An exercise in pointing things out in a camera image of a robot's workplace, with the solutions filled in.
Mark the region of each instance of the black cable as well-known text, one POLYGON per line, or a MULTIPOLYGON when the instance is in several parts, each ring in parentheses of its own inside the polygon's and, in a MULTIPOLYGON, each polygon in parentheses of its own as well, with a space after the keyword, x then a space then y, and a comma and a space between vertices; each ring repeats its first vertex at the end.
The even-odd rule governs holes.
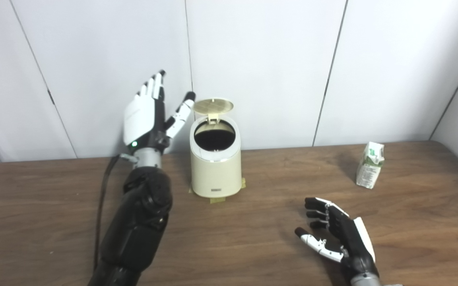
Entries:
POLYGON ((100 189, 100 201, 98 202, 97 222, 95 227, 95 254, 93 259, 93 272, 95 272, 98 264, 98 248, 100 247, 100 227, 102 224, 102 208, 105 199, 105 193, 107 191, 107 183, 109 182, 109 175, 111 175, 111 171, 118 162, 119 158, 120 155, 112 157, 111 161, 109 161, 109 165, 107 165, 107 168, 105 169, 105 172, 103 174, 102 188, 100 189))

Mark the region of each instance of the lid hinge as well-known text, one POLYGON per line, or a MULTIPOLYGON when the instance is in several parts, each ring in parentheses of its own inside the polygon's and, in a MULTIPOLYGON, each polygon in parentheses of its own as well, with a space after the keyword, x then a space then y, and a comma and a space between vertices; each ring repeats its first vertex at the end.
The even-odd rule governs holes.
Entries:
POLYGON ((219 122, 218 114, 208 114, 208 124, 218 124, 219 122))

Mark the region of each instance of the small trash can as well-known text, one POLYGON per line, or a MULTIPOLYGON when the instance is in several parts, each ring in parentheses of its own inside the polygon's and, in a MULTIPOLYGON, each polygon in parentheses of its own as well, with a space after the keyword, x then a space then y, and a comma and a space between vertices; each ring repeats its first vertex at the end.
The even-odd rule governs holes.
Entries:
POLYGON ((201 197, 228 197, 241 189, 240 131, 223 115, 233 106, 224 99, 206 99, 193 106, 201 117, 190 129, 192 190, 201 197))

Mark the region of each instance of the robotic arm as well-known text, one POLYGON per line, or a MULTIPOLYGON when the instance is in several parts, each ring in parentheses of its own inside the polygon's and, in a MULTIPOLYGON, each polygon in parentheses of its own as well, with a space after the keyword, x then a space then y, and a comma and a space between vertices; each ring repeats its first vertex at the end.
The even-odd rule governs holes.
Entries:
POLYGON ((326 249, 326 240, 316 239, 303 228, 296 228, 296 235, 320 255, 339 262, 348 285, 381 286, 374 248, 361 217, 350 219, 336 204, 318 197, 306 198, 305 208, 313 219, 310 227, 326 228, 341 242, 341 252, 326 249))
POLYGON ((153 261, 167 226, 173 198, 161 156, 185 125, 196 94, 188 92, 165 121, 164 71, 151 77, 125 109, 124 142, 134 163, 123 198, 100 246, 88 286, 135 286, 153 261))

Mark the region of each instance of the robotic finger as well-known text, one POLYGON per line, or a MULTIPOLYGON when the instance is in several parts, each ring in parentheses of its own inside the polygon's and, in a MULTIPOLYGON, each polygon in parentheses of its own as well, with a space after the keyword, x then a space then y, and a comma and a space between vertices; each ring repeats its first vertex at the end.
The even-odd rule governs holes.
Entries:
POLYGON ((303 228, 296 228, 294 233, 300 237, 301 241, 303 241, 306 245, 310 248, 318 252, 320 255, 326 257, 327 259, 331 259, 335 262, 340 262, 344 255, 340 252, 331 251, 326 249, 326 240, 316 239, 313 235, 311 235, 307 230, 303 228))
POLYGON ((141 94, 145 95, 149 98, 153 98, 155 100, 163 100, 164 98, 164 91, 163 91, 163 77, 165 76, 165 71, 160 70, 158 73, 151 76, 151 78, 144 83, 142 86, 143 88, 146 87, 145 92, 141 94))
POLYGON ((174 138, 183 125, 185 125, 195 100, 196 94, 194 92, 188 92, 185 95, 183 102, 176 109, 176 113, 169 117, 169 119, 165 122, 164 128, 167 130, 167 137, 171 139, 174 138))
POLYGON ((331 201, 328 201, 326 199, 320 199, 318 197, 307 197, 305 198, 305 208, 307 210, 317 210, 320 212, 325 212, 328 214, 328 209, 329 207, 334 207, 336 208, 340 213, 346 215, 349 217, 349 215, 342 210, 339 206, 336 204, 332 203, 331 201))
POLYGON ((326 219, 326 212, 321 212, 321 211, 318 211, 318 210, 314 210, 314 211, 308 211, 307 212, 307 217, 308 218, 320 218, 320 219, 326 219))
POLYGON ((140 91, 137 92, 137 95, 140 96, 140 95, 147 95, 147 81, 142 85, 142 87, 140 88, 140 91))
POLYGON ((316 228, 326 228, 327 225, 328 225, 328 221, 324 219, 320 219, 320 218, 315 218, 309 223, 309 226, 313 230, 315 230, 316 228))

